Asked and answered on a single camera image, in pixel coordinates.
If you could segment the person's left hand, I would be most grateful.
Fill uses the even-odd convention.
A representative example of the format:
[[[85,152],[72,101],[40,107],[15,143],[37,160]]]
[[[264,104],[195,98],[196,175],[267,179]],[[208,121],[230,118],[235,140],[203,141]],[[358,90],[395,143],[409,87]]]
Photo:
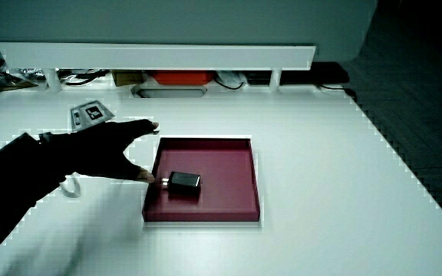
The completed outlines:
[[[39,140],[55,169],[110,179],[152,183],[151,172],[133,164],[124,150],[135,139],[159,133],[148,119],[112,122],[114,115],[98,100],[71,109],[72,133],[42,133]]]

